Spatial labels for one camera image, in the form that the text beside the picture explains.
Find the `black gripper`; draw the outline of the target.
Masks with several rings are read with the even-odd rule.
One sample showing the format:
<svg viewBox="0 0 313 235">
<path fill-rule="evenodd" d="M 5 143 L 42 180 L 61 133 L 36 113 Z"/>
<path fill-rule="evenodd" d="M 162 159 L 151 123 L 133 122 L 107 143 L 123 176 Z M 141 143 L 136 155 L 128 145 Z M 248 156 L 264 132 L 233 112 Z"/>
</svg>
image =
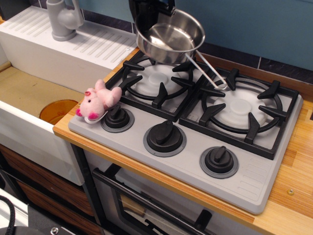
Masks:
<svg viewBox="0 0 313 235">
<path fill-rule="evenodd" d="M 170 16 L 175 7 L 174 0 L 129 0 L 129 8 L 133 17 L 154 12 Z"/>
</svg>

